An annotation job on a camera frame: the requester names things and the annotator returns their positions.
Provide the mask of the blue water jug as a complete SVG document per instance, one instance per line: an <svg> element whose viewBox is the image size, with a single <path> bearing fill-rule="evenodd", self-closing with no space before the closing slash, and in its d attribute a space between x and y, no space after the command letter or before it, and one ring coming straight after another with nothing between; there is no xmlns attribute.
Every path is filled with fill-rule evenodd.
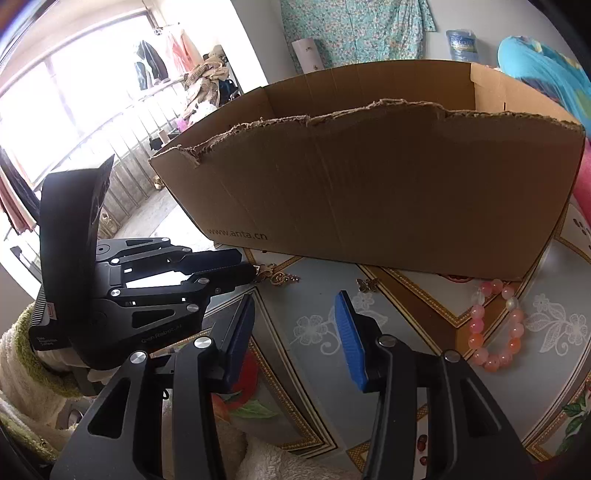
<svg viewBox="0 0 591 480"><path fill-rule="evenodd" d="M479 63L477 37L471 30L447 30L446 36L450 48L450 55L454 61Z"/></svg>

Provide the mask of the blue pink bedding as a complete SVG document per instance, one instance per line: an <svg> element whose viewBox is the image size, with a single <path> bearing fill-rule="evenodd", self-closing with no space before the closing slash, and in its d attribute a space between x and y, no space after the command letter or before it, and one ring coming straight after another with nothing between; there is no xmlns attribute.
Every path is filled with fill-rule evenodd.
<svg viewBox="0 0 591 480"><path fill-rule="evenodd" d="M578 202L590 200L590 79L582 66L538 40L505 38L498 48L501 71L558 103L585 129L587 141L575 185Z"/></svg>

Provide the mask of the brown cardboard box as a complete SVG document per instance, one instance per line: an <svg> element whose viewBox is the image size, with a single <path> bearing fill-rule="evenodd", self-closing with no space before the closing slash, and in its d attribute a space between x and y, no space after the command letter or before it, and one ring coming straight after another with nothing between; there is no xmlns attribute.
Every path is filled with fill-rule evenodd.
<svg viewBox="0 0 591 480"><path fill-rule="evenodd" d="M585 140L557 103L494 69L381 61L252 90L151 166L218 243L519 280L569 201Z"/></svg>

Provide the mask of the floral teal hanging cloth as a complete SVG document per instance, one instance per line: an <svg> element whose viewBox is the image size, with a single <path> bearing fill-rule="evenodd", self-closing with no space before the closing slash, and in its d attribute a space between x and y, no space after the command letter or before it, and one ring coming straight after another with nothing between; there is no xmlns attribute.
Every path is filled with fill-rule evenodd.
<svg viewBox="0 0 591 480"><path fill-rule="evenodd" d="M291 0L280 13L287 43L311 38L327 68L421 59L437 30L425 0Z"/></svg>

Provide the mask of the gold butterfly brooch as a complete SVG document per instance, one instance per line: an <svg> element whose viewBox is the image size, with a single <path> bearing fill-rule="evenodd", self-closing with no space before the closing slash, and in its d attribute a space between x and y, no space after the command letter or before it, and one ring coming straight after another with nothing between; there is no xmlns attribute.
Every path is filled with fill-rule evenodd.
<svg viewBox="0 0 591 480"><path fill-rule="evenodd" d="M380 280L377 278L358 278L356 279L356 285L362 293L377 293L379 291Z"/></svg>

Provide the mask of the wheelchair with clothes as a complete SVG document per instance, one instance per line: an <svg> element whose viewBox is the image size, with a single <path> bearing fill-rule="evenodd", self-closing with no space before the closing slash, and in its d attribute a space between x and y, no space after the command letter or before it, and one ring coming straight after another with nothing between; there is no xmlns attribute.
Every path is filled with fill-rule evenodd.
<svg viewBox="0 0 591 480"><path fill-rule="evenodd" d="M181 118L188 122L196 122L198 115L207 115L242 96L242 88L220 45L215 45L204 60L183 77L181 85L186 97Z"/></svg>

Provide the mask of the rolled pink mat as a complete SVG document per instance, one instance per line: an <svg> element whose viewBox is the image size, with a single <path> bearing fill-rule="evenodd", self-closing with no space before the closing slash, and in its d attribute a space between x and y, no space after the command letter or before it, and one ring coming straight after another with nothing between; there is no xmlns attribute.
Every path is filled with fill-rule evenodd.
<svg viewBox="0 0 591 480"><path fill-rule="evenodd" d="M292 42L291 46L294 48L295 56L297 56L297 61L301 65L301 70L304 74L315 73L325 69L314 39L304 38L297 40Z"/></svg>

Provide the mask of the fruit pattern tablecloth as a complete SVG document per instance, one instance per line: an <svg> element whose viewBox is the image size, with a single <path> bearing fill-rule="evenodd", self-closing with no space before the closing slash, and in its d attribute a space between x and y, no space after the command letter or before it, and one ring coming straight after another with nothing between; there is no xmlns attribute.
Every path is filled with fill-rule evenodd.
<svg viewBox="0 0 591 480"><path fill-rule="evenodd" d="M468 345L480 284L466 277L406 272L245 250L266 279L249 287L256 323L235 390L213 400L231 479L360 477L377 398L349 377L335 323L335 295L412 349ZM358 278L380 280L362 293ZM484 350L501 358L480 378L538 462L571 447L590 417L590 225L571 203L538 264L513 286L518 308L486 299Z"/></svg>

